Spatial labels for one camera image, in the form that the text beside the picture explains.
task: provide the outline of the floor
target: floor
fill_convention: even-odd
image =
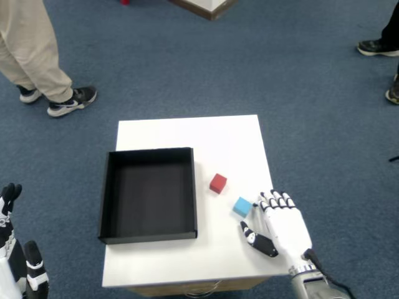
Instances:
[[[49,1],[60,64],[98,100],[55,120],[0,77],[0,182],[21,183],[14,224],[35,239],[51,298],[135,298],[101,287],[97,240],[119,120],[258,114],[272,180],[302,210],[326,270],[358,298],[398,298],[398,60],[364,57],[395,0],[240,0],[206,21],[166,0]],[[213,298],[294,298],[287,277]]]

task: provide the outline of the shoe sole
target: shoe sole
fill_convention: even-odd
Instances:
[[[38,90],[36,90],[33,95],[29,95],[28,97],[25,97],[24,95],[19,96],[19,100],[24,103],[24,104],[31,104],[33,102],[36,102],[38,98],[42,96],[42,93]]]
[[[397,102],[397,100],[395,100],[394,98],[391,98],[389,96],[389,90],[387,90],[387,92],[385,92],[385,98],[387,98],[387,100],[391,103],[394,103],[396,105],[399,105],[399,102]]]
[[[84,109],[87,106],[89,106],[91,103],[93,103],[95,101],[95,99],[97,98],[97,91],[95,92],[94,96],[87,102],[81,103],[80,105],[77,105],[75,107],[63,107],[60,110],[54,111],[51,110],[50,108],[47,109],[47,114],[50,115],[51,117],[61,117],[64,116],[66,114],[69,114],[77,109]]]
[[[391,51],[391,52],[367,52],[367,51],[362,50],[359,47],[357,47],[357,50],[364,56],[376,56],[376,55],[383,55],[383,56],[388,56],[388,57],[398,57],[399,56],[399,50]]]

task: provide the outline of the table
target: table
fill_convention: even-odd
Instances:
[[[272,189],[257,115],[120,121],[117,151],[192,147],[198,238],[106,245],[103,287],[125,287],[142,295],[251,288],[287,274],[280,257],[267,258],[246,243],[239,196],[257,201]],[[209,190],[216,173],[228,181],[222,193]],[[246,221],[264,224],[252,210]]]

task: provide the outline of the nike logo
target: nike logo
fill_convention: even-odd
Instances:
[[[76,107],[77,105],[79,105],[79,103],[74,100],[74,103],[71,105],[60,105],[60,106],[66,107],[66,108],[72,108],[72,107]]]

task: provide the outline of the beige pants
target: beige pants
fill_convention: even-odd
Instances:
[[[59,68],[43,0],[0,0],[0,71],[16,85],[37,88],[50,101],[71,98],[72,81]]]

